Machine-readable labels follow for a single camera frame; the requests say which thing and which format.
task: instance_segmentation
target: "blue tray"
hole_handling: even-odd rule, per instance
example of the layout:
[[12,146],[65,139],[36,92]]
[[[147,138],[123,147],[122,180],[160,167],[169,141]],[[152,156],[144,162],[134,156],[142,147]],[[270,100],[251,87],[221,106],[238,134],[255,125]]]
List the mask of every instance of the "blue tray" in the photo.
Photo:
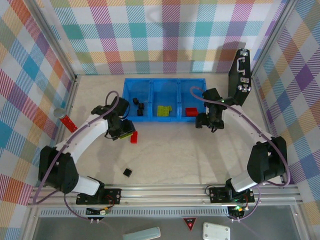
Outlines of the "blue tray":
[[[186,108],[206,112],[204,103],[190,94],[197,86],[207,90],[204,78],[126,78],[122,97],[129,101],[128,119],[134,122],[194,122],[195,117],[186,116]],[[143,116],[137,116],[138,106],[133,98],[144,103]],[[157,116],[158,106],[171,106],[169,116]]]

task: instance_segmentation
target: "plaid wall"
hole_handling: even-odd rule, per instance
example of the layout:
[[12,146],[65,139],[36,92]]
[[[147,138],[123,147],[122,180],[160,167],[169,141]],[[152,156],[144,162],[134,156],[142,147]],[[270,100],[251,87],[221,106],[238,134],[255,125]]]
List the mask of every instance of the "plaid wall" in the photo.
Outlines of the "plaid wall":
[[287,0],[37,0],[78,74],[228,72]]
[[16,240],[71,80],[22,0],[0,0],[0,240]]
[[274,135],[287,142],[292,180],[320,239],[320,0],[300,0],[258,72]]

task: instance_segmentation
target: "red warning triangle sticker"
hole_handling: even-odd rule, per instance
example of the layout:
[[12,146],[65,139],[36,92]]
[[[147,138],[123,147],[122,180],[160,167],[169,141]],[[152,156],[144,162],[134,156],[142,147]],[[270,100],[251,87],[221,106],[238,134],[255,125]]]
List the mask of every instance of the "red warning triangle sticker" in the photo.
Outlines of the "red warning triangle sticker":
[[192,231],[192,229],[194,228],[196,219],[196,217],[186,217],[183,219],[190,231]]

